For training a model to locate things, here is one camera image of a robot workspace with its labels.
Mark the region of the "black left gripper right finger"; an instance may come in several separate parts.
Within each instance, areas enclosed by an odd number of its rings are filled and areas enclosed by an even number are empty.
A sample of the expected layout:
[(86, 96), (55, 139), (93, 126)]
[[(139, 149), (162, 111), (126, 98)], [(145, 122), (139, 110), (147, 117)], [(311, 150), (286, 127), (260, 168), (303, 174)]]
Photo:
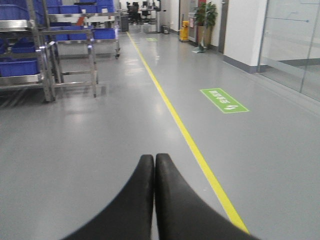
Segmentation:
[(155, 210), (161, 240), (254, 240), (202, 200), (167, 153), (155, 159)]

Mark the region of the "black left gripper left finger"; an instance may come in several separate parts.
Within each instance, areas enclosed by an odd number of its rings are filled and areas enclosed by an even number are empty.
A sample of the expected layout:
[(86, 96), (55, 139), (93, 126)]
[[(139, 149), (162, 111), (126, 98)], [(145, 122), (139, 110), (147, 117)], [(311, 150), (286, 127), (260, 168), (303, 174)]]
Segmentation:
[(65, 240), (150, 240), (154, 206), (154, 158), (144, 154), (117, 196)]

